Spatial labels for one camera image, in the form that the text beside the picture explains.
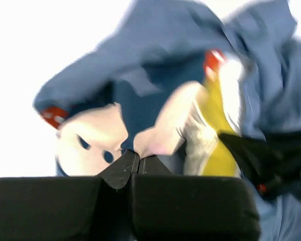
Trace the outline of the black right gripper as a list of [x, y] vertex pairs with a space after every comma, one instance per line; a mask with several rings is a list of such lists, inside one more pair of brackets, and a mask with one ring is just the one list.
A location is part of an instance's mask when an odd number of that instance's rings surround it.
[[219, 138], [262, 198], [291, 193], [301, 198], [301, 132], [256, 140], [227, 133]]

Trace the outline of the white pillow with yellow edge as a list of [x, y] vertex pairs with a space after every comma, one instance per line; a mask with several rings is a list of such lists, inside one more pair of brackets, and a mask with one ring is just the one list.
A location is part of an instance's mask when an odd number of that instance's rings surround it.
[[170, 156], [185, 143], [183, 174], [239, 177], [240, 169], [218, 134], [240, 134], [239, 83], [246, 71], [233, 55], [204, 69], [204, 85], [189, 81], [178, 87], [154, 126], [134, 137], [134, 151], [142, 158]]

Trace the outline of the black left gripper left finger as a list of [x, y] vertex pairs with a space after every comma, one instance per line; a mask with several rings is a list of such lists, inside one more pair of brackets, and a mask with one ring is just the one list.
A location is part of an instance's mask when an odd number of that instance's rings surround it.
[[0, 240], [133, 240], [123, 191], [138, 156], [97, 176], [0, 178]]

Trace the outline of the blue cartoon print pillowcase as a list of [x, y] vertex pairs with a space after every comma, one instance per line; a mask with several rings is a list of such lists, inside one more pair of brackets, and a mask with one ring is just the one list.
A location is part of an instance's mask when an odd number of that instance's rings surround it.
[[126, 145], [154, 111], [144, 101], [183, 80], [202, 77], [200, 62], [211, 47], [235, 52], [250, 65], [240, 87], [240, 130], [301, 131], [301, 42], [286, 1], [251, 6], [223, 24], [206, 6], [186, 1], [137, 1], [120, 30], [95, 51], [41, 88], [34, 108], [67, 116], [118, 100], [128, 128]]

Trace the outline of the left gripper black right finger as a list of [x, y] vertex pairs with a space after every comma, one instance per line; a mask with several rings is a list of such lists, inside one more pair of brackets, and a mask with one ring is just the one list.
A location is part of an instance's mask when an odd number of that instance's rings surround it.
[[259, 216], [246, 183], [232, 177], [176, 175], [156, 156], [131, 177], [131, 221], [138, 240], [258, 240]]

